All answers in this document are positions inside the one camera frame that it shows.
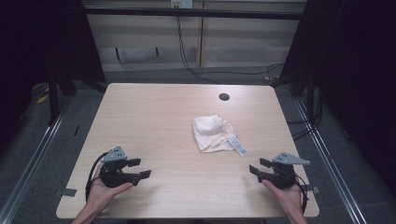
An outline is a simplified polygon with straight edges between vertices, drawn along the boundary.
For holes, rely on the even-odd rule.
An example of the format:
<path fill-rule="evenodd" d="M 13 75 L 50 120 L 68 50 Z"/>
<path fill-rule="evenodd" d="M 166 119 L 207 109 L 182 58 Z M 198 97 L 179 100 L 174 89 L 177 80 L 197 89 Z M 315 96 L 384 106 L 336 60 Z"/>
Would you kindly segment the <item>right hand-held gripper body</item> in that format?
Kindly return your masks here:
<path fill-rule="evenodd" d="M 273 172 L 271 174 L 263 173 L 263 179 L 269 180 L 278 189 L 288 189 L 296 181 L 297 174 L 294 171 L 295 165 L 309 165 L 310 161 L 301 159 L 287 152 L 282 152 L 274 156 L 272 163 Z"/>

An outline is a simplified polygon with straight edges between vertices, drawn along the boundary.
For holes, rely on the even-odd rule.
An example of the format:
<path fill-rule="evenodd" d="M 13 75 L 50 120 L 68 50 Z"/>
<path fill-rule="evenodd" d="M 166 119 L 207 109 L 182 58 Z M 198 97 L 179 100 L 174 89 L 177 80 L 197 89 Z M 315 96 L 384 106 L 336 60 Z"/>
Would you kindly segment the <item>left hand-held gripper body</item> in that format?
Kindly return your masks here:
<path fill-rule="evenodd" d="M 120 146 L 110 149 L 100 160 L 103 166 L 99 177 L 107 187 L 115 188 L 124 183 L 132 183 L 134 186 L 138 184 L 141 179 L 139 174 L 127 174 L 122 171 L 128 166 L 128 160 L 128 156 Z"/>

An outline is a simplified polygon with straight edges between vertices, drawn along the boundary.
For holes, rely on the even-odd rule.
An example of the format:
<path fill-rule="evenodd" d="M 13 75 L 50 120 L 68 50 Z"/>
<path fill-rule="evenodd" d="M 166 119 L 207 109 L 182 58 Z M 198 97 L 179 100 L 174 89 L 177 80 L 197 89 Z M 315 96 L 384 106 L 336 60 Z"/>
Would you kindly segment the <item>white towel with label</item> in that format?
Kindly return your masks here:
<path fill-rule="evenodd" d="M 233 125 L 219 115 L 194 119 L 192 129 L 200 152 L 236 150 L 241 157 L 247 154 L 247 150 L 235 134 Z"/>

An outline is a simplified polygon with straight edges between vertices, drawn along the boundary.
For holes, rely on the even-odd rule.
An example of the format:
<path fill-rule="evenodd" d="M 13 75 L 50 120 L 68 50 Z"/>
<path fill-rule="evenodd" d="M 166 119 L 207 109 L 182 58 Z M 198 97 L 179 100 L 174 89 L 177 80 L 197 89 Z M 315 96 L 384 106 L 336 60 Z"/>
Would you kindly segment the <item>person's left hand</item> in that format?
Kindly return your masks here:
<path fill-rule="evenodd" d="M 88 201 L 86 202 L 88 211 L 95 217 L 100 215 L 117 195 L 133 186 L 132 183 L 124 183 L 115 188 L 107 187 L 99 177 L 101 168 L 102 164 L 99 164 L 96 168 Z"/>

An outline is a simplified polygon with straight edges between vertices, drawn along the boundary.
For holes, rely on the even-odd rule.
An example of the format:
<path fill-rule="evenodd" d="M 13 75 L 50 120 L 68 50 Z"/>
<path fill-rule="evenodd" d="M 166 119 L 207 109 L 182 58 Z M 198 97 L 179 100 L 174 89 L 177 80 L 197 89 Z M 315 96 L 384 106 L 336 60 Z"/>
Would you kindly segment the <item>person's right hand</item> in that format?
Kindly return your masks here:
<path fill-rule="evenodd" d="M 303 213 L 301 190 L 297 185 L 288 189 L 278 189 L 269 180 L 263 180 L 262 183 L 275 195 L 288 217 L 297 217 Z"/>

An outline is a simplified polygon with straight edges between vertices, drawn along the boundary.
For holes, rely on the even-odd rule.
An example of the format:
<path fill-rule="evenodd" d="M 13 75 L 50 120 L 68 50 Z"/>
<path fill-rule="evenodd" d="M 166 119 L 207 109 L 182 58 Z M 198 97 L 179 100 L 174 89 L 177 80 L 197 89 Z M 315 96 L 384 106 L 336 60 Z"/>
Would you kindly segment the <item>black metal stand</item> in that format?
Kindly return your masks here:
<path fill-rule="evenodd" d="M 309 72 L 309 79 L 307 85 L 307 116 L 310 122 L 314 121 L 314 96 L 315 94 L 315 80 L 312 71 Z"/>
<path fill-rule="evenodd" d="M 53 125 L 59 116 L 59 105 L 58 105 L 58 86 L 56 76 L 53 72 L 49 73 L 49 106 L 50 106 L 50 117 L 49 126 Z"/>

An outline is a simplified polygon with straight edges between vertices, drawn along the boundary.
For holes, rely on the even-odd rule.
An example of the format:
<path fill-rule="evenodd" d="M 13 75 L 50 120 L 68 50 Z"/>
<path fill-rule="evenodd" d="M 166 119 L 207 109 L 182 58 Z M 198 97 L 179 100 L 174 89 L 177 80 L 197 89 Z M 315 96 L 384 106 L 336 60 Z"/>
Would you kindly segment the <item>black curtain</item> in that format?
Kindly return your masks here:
<path fill-rule="evenodd" d="M 396 0 L 306 0 L 280 81 L 318 87 L 396 197 Z"/>
<path fill-rule="evenodd" d="M 82 0 L 0 0 L 0 152 L 39 83 L 104 82 Z"/>

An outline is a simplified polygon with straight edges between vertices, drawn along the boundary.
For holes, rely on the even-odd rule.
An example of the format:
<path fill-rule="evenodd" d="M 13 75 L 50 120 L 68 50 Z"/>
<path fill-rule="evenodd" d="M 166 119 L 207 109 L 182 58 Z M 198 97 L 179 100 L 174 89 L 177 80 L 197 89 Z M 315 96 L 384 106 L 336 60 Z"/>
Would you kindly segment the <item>black horizontal bar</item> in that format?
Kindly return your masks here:
<path fill-rule="evenodd" d="M 303 13 L 264 12 L 214 9 L 174 9 L 174 8 L 139 8 L 139 7 L 84 7 L 86 14 L 95 15 L 128 15 L 128 16 L 170 16 L 201 18 L 232 18 L 259 20 L 299 21 Z"/>

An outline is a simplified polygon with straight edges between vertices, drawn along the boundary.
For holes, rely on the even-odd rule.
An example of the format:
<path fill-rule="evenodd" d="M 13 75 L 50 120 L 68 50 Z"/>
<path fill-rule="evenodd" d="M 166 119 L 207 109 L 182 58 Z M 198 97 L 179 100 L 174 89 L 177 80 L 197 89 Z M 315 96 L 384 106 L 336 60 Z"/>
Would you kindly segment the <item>metal floor rail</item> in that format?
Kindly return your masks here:
<path fill-rule="evenodd" d="M 50 119 L 50 103 L 28 107 L 21 129 L 0 160 L 0 224 L 12 224 L 73 99 L 58 99 L 59 114 L 54 121 Z"/>
<path fill-rule="evenodd" d="M 304 102 L 301 99 L 297 99 L 295 104 L 352 222 L 354 224 L 368 224 L 359 204 L 335 164 L 332 154 L 322 139 L 320 132 L 310 121 L 308 121 L 307 109 Z"/>

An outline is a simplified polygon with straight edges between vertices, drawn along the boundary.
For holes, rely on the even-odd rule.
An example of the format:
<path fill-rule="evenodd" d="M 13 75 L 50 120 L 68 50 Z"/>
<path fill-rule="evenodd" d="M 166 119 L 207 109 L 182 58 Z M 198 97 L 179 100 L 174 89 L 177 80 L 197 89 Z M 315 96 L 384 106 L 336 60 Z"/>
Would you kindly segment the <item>white wall outlet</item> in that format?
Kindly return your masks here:
<path fill-rule="evenodd" d="M 184 9 L 192 9 L 193 1 L 192 0 L 170 0 L 171 8 L 184 8 Z"/>

